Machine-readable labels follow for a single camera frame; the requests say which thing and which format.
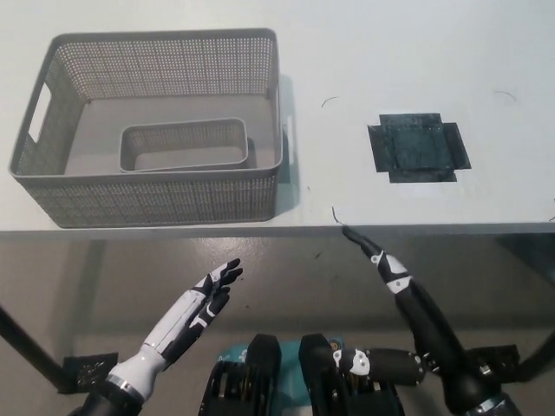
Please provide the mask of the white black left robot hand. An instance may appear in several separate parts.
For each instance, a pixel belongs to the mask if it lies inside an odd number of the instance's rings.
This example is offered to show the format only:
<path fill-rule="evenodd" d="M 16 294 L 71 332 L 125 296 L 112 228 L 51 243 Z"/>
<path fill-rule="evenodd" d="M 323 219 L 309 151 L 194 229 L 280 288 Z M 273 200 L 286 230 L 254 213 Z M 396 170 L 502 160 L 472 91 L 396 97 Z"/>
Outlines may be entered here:
<path fill-rule="evenodd" d="M 238 258 L 207 273 L 186 290 L 156 323 L 137 354 L 117 364 L 108 382 L 141 404 L 150 399 L 157 376 L 171 367 L 202 335 L 230 299 L 242 274 Z"/>

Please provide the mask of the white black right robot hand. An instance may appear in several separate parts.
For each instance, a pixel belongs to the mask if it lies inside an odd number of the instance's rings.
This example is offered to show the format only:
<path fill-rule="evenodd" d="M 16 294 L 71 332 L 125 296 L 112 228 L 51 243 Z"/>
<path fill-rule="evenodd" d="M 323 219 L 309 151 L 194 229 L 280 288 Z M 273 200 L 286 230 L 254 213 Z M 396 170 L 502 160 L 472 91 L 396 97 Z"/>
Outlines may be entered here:
<path fill-rule="evenodd" d="M 424 288 L 393 255 L 369 238 L 343 225 L 343 235 L 360 246 L 378 270 L 395 299 L 395 305 L 415 338 L 416 347 L 428 353 L 439 367 L 447 408 L 463 414 L 486 399 L 480 375 L 472 369 L 464 348 L 444 315 Z"/>

